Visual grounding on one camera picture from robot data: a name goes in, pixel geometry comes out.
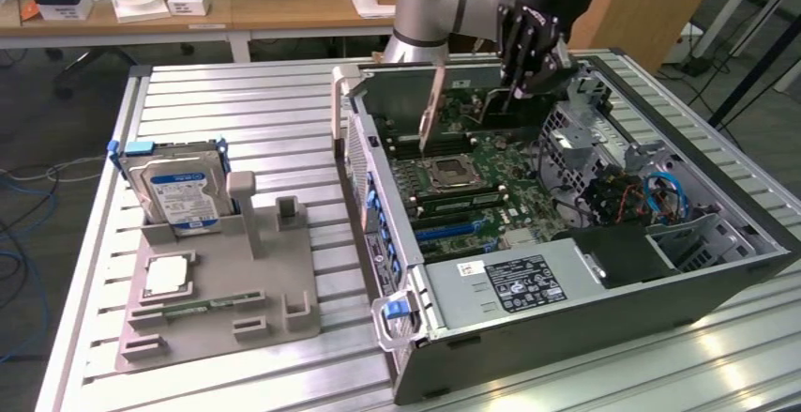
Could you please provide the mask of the wooden cabinet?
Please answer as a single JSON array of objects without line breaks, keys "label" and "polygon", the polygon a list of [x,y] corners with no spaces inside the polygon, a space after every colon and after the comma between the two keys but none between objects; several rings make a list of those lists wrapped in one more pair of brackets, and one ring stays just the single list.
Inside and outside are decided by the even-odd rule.
[{"label": "wooden cabinet", "polygon": [[573,25],[573,51],[618,48],[650,73],[661,66],[702,0],[592,0]]}]

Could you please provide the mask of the perforated metal drive cage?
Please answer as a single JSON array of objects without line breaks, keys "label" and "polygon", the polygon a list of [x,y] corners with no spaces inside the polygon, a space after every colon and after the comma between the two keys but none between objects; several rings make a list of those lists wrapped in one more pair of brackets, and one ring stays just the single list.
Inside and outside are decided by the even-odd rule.
[{"label": "perforated metal drive cage", "polygon": [[544,122],[546,176],[576,192],[585,190],[609,164],[620,163],[613,153],[616,135],[598,110],[609,92],[598,77],[576,77]]}]

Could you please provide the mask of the white paper sheets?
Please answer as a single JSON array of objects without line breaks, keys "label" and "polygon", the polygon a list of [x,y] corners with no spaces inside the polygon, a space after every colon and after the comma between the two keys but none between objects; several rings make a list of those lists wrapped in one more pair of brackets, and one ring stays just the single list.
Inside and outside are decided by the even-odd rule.
[{"label": "white paper sheets", "polygon": [[362,19],[392,19],[396,15],[394,5],[381,5],[378,0],[350,0]]}]

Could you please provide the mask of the black power adapter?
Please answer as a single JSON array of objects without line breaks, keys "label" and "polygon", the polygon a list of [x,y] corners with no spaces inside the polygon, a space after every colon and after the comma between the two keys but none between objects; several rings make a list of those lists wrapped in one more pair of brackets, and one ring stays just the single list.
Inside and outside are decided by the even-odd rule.
[{"label": "black power adapter", "polygon": [[697,77],[709,71],[710,66],[709,58],[689,56],[680,65],[680,71],[690,77]]}]

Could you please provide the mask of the CPU socket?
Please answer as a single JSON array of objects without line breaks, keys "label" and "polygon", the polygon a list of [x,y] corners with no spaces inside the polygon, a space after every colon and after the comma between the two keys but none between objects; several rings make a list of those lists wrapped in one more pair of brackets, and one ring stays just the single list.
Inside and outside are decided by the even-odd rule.
[{"label": "CPU socket", "polygon": [[428,158],[422,165],[430,185],[437,191],[466,188],[481,182],[481,176],[466,155]]}]

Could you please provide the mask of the green motherboard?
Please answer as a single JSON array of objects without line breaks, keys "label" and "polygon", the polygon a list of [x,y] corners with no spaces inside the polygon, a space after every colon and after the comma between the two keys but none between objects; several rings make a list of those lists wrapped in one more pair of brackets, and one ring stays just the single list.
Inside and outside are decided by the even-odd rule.
[{"label": "green motherboard", "polygon": [[[510,229],[534,229],[540,242],[549,241],[566,229],[570,222],[556,210],[550,190],[540,184],[529,160],[537,148],[533,142],[521,140],[509,131],[469,132],[464,138],[444,142],[433,155],[422,156],[417,136],[404,135],[388,120],[381,120],[377,127],[413,236],[422,229],[488,220],[476,234],[417,241],[424,262],[437,263],[486,253],[482,244],[493,238],[498,239],[496,251],[505,250],[501,236]],[[472,159],[481,182],[466,188],[437,191],[422,161],[454,155]],[[493,206],[436,212],[418,206],[418,200],[482,193],[501,193],[504,201]]]}]

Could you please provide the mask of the installed green RAM stick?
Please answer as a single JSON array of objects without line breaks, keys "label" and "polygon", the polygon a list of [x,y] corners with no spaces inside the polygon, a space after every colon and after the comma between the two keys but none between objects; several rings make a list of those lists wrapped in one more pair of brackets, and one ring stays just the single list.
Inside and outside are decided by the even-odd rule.
[{"label": "installed green RAM stick", "polygon": [[446,198],[429,198],[426,201],[418,200],[418,206],[430,212],[468,209],[474,206],[493,206],[504,201],[501,193],[482,193],[477,195],[453,196]]}]

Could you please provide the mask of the long blue expansion slot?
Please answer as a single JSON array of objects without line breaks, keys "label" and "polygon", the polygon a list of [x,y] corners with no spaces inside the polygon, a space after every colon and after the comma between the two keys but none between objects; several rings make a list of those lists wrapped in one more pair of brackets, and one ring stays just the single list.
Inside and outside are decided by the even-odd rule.
[{"label": "long blue expansion slot", "polygon": [[466,223],[449,225],[440,228],[422,229],[414,232],[414,238],[417,241],[428,241],[446,237],[457,237],[469,234],[476,234],[481,231],[486,223],[488,220],[474,220]]}]

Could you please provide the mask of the silver finned chipset heatsink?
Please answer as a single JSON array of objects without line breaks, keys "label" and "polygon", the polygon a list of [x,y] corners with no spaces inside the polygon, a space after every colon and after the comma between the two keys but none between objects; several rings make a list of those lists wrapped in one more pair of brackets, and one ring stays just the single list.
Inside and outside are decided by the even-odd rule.
[{"label": "silver finned chipset heatsink", "polygon": [[506,230],[501,236],[505,249],[540,242],[538,232],[530,228]]}]

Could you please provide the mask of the black plastic cover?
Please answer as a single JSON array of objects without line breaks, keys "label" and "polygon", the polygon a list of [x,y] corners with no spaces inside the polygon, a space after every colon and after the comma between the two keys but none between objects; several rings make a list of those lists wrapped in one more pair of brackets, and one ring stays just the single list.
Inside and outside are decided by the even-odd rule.
[{"label": "black plastic cover", "polygon": [[650,282],[678,273],[638,225],[588,227],[569,231],[570,238],[605,273],[605,288]]}]

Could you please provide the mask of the grey metal disk bay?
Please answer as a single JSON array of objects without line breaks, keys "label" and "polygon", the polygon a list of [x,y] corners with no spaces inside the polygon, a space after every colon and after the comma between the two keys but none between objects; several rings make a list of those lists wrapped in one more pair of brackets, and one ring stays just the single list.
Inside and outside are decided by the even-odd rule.
[{"label": "grey metal disk bay", "polygon": [[653,224],[646,232],[681,272],[737,262],[757,255],[738,230],[718,214],[680,224]]}]

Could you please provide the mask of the small white box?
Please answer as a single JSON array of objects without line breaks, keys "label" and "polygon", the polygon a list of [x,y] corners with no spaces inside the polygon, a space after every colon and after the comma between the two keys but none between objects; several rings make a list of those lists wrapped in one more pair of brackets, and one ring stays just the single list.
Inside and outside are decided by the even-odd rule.
[{"label": "small white box", "polygon": [[207,16],[211,0],[168,0],[167,5],[173,16]]}]

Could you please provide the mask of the grey power supply unit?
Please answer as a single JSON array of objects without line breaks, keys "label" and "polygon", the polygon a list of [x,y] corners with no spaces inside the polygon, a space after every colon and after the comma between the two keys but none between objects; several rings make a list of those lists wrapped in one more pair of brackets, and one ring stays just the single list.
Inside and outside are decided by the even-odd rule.
[{"label": "grey power supply unit", "polygon": [[606,291],[606,271],[572,238],[438,262],[425,275],[449,329],[558,309]]}]

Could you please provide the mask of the white square tape holder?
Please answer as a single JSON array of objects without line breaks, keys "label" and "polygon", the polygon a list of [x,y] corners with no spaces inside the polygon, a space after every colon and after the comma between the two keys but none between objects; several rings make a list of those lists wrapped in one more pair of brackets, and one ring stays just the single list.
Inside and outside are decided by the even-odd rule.
[{"label": "white square tape holder", "polygon": [[171,17],[164,0],[112,0],[119,23],[137,23]]}]

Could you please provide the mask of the hard disk in blue carrier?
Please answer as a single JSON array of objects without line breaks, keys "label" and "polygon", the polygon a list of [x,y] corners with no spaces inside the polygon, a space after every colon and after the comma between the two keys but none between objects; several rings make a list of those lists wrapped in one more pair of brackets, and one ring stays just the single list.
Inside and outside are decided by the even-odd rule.
[{"label": "hard disk in blue carrier", "polygon": [[167,224],[177,237],[221,231],[236,213],[227,192],[228,142],[189,143],[112,140],[108,158],[133,189],[147,223]]}]

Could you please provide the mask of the open black PC case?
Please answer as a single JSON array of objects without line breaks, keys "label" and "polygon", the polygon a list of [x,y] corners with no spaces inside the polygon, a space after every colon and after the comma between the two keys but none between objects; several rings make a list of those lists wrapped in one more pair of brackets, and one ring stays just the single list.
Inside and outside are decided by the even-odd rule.
[{"label": "open black PC case", "polygon": [[[732,143],[629,57],[580,53],[570,81],[598,77],[610,92],[598,110],[616,135],[614,157],[582,192],[548,178],[544,125],[514,133],[537,148],[529,160],[554,208],[570,222],[546,241],[588,227],[673,225],[718,214],[757,255],[737,262],[640,282],[540,313],[449,329],[426,285],[418,243],[406,218],[377,124],[418,135],[434,66],[350,63],[333,71],[334,157],[354,235],[370,320],[394,404],[438,405],[473,387],[500,388],[517,374],[566,368],[601,382],[597,363],[617,350],[646,354],[645,369],[670,366],[686,351],[721,357],[724,312],[801,259],[801,201],[762,173]],[[450,62],[448,81],[502,87],[498,64],[470,56]],[[374,176],[386,228],[401,265],[388,282],[380,230],[369,231],[365,173]],[[406,300],[408,316],[386,321],[381,306]]]}]

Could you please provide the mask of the black chair base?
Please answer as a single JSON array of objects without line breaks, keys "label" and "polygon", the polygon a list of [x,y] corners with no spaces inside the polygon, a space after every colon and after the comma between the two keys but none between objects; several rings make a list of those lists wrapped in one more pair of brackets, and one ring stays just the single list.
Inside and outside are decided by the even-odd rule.
[{"label": "black chair base", "polygon": [[59,99],[72,97],[72,89],[68,86],[71,79],[84,70],[89,64],[104,55],[115,56],[128,67],[137,65],[133,57],[116,46],[91,47],[57,73],[52,80],[52,93]]}]

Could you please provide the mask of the white box black lid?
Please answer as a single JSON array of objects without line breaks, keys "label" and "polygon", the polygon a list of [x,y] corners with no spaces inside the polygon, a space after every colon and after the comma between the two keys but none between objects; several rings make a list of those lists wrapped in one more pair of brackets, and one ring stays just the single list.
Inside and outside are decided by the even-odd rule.
[{"label": "white box black lid", "polygon": [[92,0],[33,0],[45,21],[85,21],[92,13]]}]

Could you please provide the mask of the silver CPU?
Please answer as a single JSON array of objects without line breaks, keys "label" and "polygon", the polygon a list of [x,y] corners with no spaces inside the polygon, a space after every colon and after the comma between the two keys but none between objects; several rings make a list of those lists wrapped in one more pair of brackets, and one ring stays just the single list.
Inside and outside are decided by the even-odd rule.
[{"label": "silver CPU", "polygon": [[180,256],[157,257],[147,268],[145,291],[149,295],[177,292],[187,283],[188,261]]}]

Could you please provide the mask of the grey plastic parts rack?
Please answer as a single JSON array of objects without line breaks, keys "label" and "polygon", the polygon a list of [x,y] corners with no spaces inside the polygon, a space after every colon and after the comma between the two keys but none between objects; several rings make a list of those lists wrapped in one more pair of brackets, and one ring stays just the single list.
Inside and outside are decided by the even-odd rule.
[{"label": "grey plastic parts rack", "polygon": [[[243,350],[289,343],[320,333],[308,213],[296,196],[256,207],[256,177],[233,172],[227,191],[239,212],[221,231],[177,237],[164,224],[147,225],[136,254],[131,293],[119,335],[115,369],[137,372]],[[149,295],[147,268],[157,257],[183,256],[187,283]],[[228,309],[167,318],[163,306],[260,292]]]}]

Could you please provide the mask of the wooden desk white frame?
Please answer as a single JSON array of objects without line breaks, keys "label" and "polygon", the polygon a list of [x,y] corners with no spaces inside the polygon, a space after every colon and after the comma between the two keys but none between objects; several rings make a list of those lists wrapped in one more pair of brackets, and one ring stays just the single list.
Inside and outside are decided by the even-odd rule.
[{"label": "wooden desk white frame", "polygon": [[235,27],[248,29],[333,29],[354,25],[342,15],[350,0],[237,0]]},{"label": "wooden desk white frame", "polygon": [[137,23],[116,20],[111,0],[93,0],[84,21],[45,21],[20,17],[28,0],[0,3],[0,49],[69,48],[229,40],[232,0],[211,0],[204,16],[171,16]]}]

